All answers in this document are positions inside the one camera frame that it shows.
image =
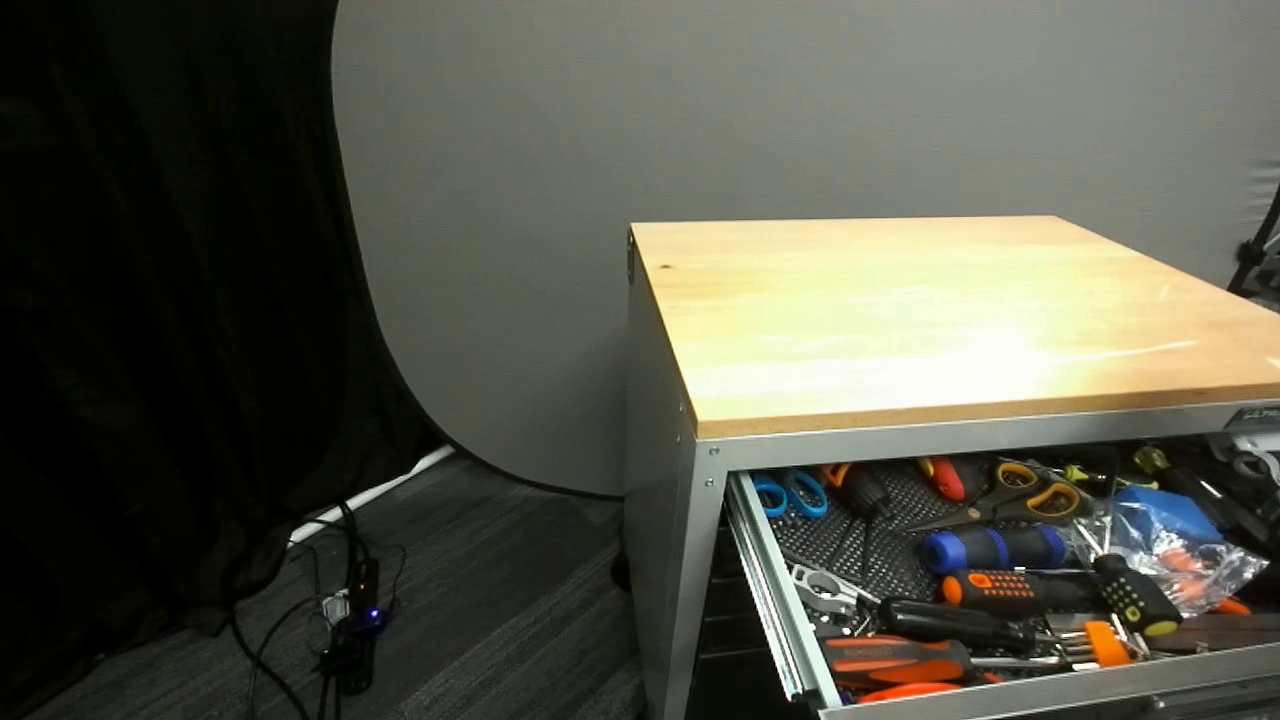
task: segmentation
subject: open drawer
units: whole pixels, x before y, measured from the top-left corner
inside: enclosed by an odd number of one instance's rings
[[[1260,640],[1240,640],[1236,632],[1232,644],[1224,640],[1224,648],[1152,652],[1132,664],[1032,672],[1032,676],[996,680],[996,684],[964,684],[932,696],[868,704],[832,676],[824,644],[816,636],[812,608],[800,600],[792,580],[796,560],[820,564],[868,540],[864,528],[848,520],[856,520],[856,512],[832,496],[832,516],[808,520],[808,528],[796,528],[800,520],[772,524],[764,516],[752,472],[728,476],[728,532],[740,552],[740,564],[768,636],[768,652],[780,672],[780,688],[788,700],[808,704],[824,720],[828,716],[856,716],[856,720],[868,720],[868,716],[912,716],[912,720],[1108,716],[1108,720],[1120,720],[1120,716],[1260,716],[1260,708],[1280,708],[1280,640],[1276,640],[1280,632],[1260,632]],[[844,580],[868,576],[876,580],[872,592],[888,592],[888,596],[920,588],[920,560],[912,556],[912,548],[896,548],[896,552],[876,548],[872,572],[864,568],[868,552],[872,544],[860,548],[860,560],[840,556],[844,564],[836,560],[840,564],[836,576]],[[1256,608],[1252,616],[1256,628],[1264,620],[1276,620],[1280,628],[1276,568],[1260,572],[1240,592],[1248,588],[1252,588],[1248,604]]]

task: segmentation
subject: workbench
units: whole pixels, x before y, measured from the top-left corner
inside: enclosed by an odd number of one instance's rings
[[[1280,412],[1280,320],[1056,216],[632,224],[624,556],[656,720],[684,716],[716,520],[736,472],[1224,432]],[[784,684],[832,708],[812,648]],[[956,692],[916,716],[1264,684],[1136,668],[1124,684]]]

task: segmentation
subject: white backdrop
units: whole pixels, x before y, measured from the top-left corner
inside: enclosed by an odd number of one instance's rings
[[[628,220],[1056,212],[1224,284],[1280,180],[1276,28],[1276,0],[352,0],[336,112],[424,408],[620,492]]]

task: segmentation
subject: carpet floor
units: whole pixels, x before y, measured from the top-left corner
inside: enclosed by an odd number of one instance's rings
[[[36,720],[640,716],[636,624],[612,584],[620,500],[532,488],[456,452],[360,508],[360,532],[380,560],[380,600],[392,600],[368,692],[320,700],[320,596],[344,584],[348,552],[340,532],[320,532],[236,612],[244,644],[304,712],[232,632],[180,632],[104,660]]]

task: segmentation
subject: cable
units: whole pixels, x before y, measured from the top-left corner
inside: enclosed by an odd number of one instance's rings
[[[1228,292],[1252,296],[1248,276],[1256,272],[1256,264],[1268,260],[1276,220],[1280,220],[1280,184],[1276,184],[1272,208],[1268,208],[1264,224],[1256,228],[1256,236],[1236,248],[1236,276],[1232,276]]]
[[[300,720],[312,720],[296,688],[260,652],[248,648],[236,608],[228,608],[228,616],[232,616],[236,648],[252,660],[252,668],[260,668],[288,696]]]
[[[328,528],[328,532],[344,532],[344,524],[332,524],[332,520],[324,520],[324,516],[308,516],[308,524],[320,524],[320,528]],[[360,548],[364,548],[364,556],[372,556],[372,548],[396,552],[396,576],[392,576],[392,600],[388,600],[388,612],[392,612],[396,600],[400,600],[400,580],[404,580],[408,548],[404,548],[404,544],[368,540],[368,536],[360,536]]]
[[[288,604],[288,608],[276,616],[276,624],[268,628],[268,636],[256,644],[256,656],[268,656],[272,636],[276,636],[300,608],[308,608],[308,604],[312,604],[312,596]]]
[[[324,708],[328,708],[328,684],[332,684],[332,676],[328,672],[320,672],[324,680],[320,680],[320,708],[316,708],[316,720],[324,720]]]
[[[332,676],[336,696],[360,696],[372,688],[376,636],[384,628],[384,608],[376,600],[380,560],[360,540],[356,512],[348,504],[340,504],[340,512],[344,512],[344,540],[348,540],[348,580],[344,580],[348,612],[332,616],[320,672]]]

